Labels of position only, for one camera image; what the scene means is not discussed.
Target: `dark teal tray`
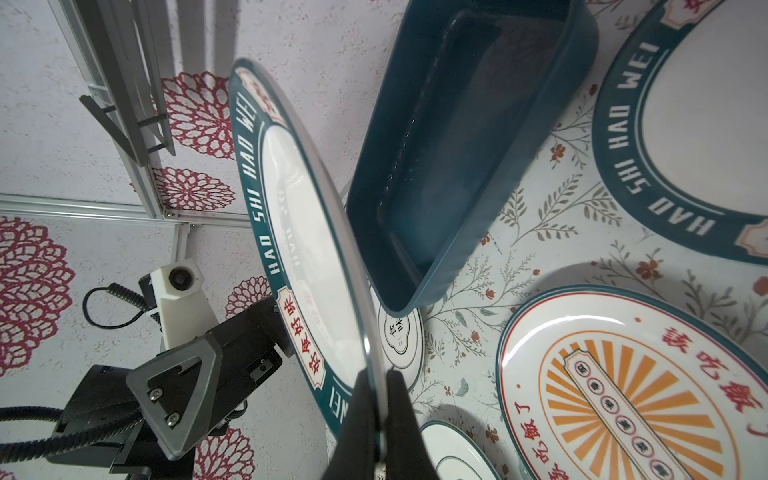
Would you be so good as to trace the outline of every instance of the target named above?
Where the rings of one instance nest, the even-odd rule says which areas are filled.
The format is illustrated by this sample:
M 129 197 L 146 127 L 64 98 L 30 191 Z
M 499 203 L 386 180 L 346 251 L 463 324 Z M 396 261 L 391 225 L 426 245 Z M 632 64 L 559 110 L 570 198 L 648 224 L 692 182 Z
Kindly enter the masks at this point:
M 347 201 L 384 309 L 437 301 L 584 80 L 584 0 L 412 0 Z

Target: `screw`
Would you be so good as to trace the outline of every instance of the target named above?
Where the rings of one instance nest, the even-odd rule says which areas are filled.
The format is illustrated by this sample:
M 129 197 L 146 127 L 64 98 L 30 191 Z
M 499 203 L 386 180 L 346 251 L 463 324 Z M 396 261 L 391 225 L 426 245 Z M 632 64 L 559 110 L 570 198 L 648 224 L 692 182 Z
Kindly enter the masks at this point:
M 165 423 L 169 427 L 173 428 L 174 426 L 176 426 L 179 420 L 181 420 L 181 415 L 179 415 L 179 412 L 173 412 L 168 416 L 167 419 L 165 419 Z
M 161 396 L 163 396 L 163 389 L 159 387 L 152 389 L 152 391 L 149 392 L 149 400 L 152 400 L 153 402 L 156 402 Z

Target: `white plate with teal rim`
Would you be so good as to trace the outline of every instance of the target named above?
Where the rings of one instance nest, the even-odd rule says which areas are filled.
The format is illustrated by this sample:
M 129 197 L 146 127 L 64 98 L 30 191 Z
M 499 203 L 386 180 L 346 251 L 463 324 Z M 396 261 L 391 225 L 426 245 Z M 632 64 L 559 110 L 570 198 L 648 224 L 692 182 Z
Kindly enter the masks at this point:
M 335 435 L 367 370 L 380 425 L 386 367 L 365 267 L 312 139 L 275 81 L 240 59 L 230 78 L 237 166 L 258 255 L 306 381 Z
M 666 0 L 637 26 L 594 109 L 616 201 L 662 237 L 768 265 L 768 2 Z
M 422 425 L 422 439 L 440 480 L 499 480 L 477 445 L 450 423 Z
M 768 472 L 768 373 L 691 315 L 608 286 L 550 290 L 502 334 L 502 414 L 540 480 Z
M 381 306 L 376 291 L 371 289 L 373 309 L 379 321 L 384 361 L 390 368 L 402 373 L 406 387 L 411 391 L 424 366 L 424 326 L 422 314 L 414 309 L 403 318 L 390 316 Z

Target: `floral tablecloth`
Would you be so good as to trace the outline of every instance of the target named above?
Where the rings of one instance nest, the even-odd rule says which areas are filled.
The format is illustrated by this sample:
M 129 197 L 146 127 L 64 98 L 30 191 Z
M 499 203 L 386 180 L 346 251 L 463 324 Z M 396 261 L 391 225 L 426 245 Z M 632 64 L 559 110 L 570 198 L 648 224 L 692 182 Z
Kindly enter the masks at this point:
M 442 300 L 425 311 L 424 370 L 411 392 L 420 423 L 450 422 L 499 475 L 525 477 L 496 390 L 502 330 L 526 299 L 556 286 L 612 285 L 714 325 L 768 365 L 768 269 L 688 250 L 641 226 L 601 181 L 591 149 L 598 89 L 654 0 L 589 0 L 594 67 L 522 182 Z

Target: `plate with orange sunburst pattern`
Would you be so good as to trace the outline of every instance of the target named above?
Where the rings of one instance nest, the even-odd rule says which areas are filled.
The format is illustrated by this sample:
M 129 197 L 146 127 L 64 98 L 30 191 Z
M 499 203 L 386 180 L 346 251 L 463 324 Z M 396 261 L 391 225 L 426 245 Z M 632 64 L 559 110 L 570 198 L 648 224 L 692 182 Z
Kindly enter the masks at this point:
M 768 373 L 691 315 L 569 286 L 529 300 L 499 343 L 507 429 L 539 480 L 737 480 L 768 471 Z

